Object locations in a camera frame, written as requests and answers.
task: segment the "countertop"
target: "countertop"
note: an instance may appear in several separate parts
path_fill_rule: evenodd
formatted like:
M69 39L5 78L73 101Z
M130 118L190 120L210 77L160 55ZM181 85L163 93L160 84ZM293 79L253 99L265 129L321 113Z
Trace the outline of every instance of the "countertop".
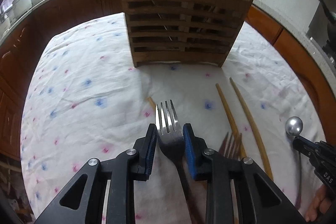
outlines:
M8 30L6 33L3 34L2 38L0 39L0 45L6 40L8 35L29 15L32 11L40 7L41 5L45 4L49 0L43 0L26 13L24 13ZM253 4L269 14L273 17L276 21L278 21L281 25L283 25L300 43L301 45L307 50L307 52L311 55L311 57L315 60L319 68L321 69L323 75L325 76L326 80L328 81L334 96L336 97L336 70L334 66L331 64L329 58L322 50L322 48L314 41L309 39L305 33L300 32L297 30L288 19L283 17L279 11L269 7L261 0L254 0Z

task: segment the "silver fork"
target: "silver fork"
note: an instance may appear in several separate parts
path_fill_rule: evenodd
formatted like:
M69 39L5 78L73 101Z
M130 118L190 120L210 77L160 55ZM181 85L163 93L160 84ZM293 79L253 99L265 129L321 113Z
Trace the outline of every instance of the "silver fork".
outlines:
M218 152L226 158L237 160L241 144L242 134L239 134L237 138L234 138L233 134L227 133Z
M185 201L187 202L189 215L192 224L203 223L203 218L200 215L195 199L192 196L189 184L183 169L182 158L184 155L184 138L181 130L179 120L177 119L176 111L172 100L170 100L173 115L171 117L167 101L166 116L164 115L163 104L161 103L161 117L159 116L159 106L156 105L155 124L157 127L157 141L162 153L170 159L176 166L178 175L180 177Z

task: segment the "human hand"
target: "human hand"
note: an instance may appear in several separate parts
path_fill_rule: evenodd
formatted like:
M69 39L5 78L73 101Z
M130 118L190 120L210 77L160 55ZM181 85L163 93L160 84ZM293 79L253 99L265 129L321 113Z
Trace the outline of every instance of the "human hand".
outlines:
M331 200L327 198L327 187L323 184L316 191L315 197L305 214L306 221L315 221L318 216L318 210L325 214L330 206Z

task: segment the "wooden utensil holder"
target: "wooden utensil holder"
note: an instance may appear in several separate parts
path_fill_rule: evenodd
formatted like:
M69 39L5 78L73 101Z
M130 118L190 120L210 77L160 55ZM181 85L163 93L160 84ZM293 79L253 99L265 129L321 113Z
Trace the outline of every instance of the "wooden utensil holder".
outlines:
M121 1L135 67L153 62L221 67L253 0Z

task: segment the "white tablecloth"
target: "white tablecloth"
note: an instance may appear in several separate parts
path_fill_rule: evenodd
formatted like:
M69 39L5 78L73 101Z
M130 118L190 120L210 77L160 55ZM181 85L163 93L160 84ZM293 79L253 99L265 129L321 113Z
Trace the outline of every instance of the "white tablecloth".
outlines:
M274 182L294 203L298 169L284 123L299 116L304 137L312 141L325 137L309 96L277 51L244 23L222 68L187 64L134 68L121 13L53 37L37 65L21 127L22 174L35 216L88 159L112 159L146 134L148 124L155 122L148 96L157 103L172 99L180 123L190 122L195 135L218 150L231 130L215 87L219 83L247 155L263 167L229 77L257 123ZM199 183L191 184L205 214L205 190ZM301 212L319 185L303 157ZM135 182L134 187L137 223L190 223L177 171L158 147L149 181Z

